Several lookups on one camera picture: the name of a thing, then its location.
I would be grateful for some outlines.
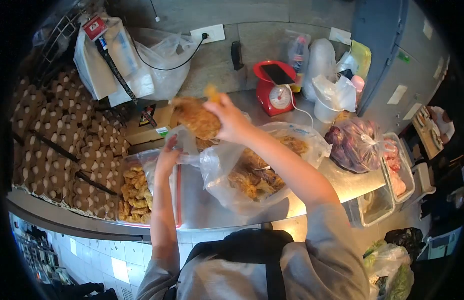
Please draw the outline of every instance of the grey wall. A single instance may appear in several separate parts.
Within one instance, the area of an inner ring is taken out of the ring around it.
[[[161,21],[155,21],[150,0],[122,0],[116,9],[130,27],[190,34],[190,30],[224,24],[225,40],[202,45],[179,95],[202,96],[207,82],[222,92],[255,88],[252,67],[279,59],[285,29],[307,33],[312,40],[328,38],[330,27],[350,31],[355,1],[343,0],[152,0]],[[245,72],[233,69],[230,47],[242,45]],[[348,46],[332,42],[337,59]]]

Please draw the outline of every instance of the countertop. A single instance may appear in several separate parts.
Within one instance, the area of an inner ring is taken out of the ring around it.
[[[269,117],[259,105],[255,97],[255,90],[230,93],[229,97],[235,106],[249,114],[252,123],[256,126],[274,121],[301,125],[312,124],[310,117],[298,110]],[[301,95],[296,97],[296,106],[313,116],[314,104],[303,99]],[[313,128],[322,136],[327,133],[330,126],[331,124],[325,124],[313,118]],[[341,203],[385,185],[385,179],[381,170],[365,174],[353,174],[340,168],[328,158],[322,161],[318,170],[331,182]],[[306,214],[303,202],[291,192],[283,201],[273,205],[259,215],[254,217],[241,216],[221,206],[217,199],[203,189],[203,185],[204,182],[199,169],[190,165],[181,165],[181,230],[251,225]]]

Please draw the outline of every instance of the smartphone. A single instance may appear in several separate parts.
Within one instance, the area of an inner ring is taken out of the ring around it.
[[[276,86],[291,85],[295,81],[276,63],[260,66]]]

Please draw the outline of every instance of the scale dial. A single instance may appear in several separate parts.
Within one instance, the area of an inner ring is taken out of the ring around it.
[[[268,98],[273,107],[277,110],[283,110],[291,103],[292,93],[285,86],[275,86],[270,90]]]

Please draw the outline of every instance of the black trash bag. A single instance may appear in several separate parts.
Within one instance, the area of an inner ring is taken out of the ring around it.
[[[405,247],[412,262],[417,259],[422,248],[425,246],[422,239],[422,231],[414,227],[391,230],[387,232],[384,238],[387,243]]]

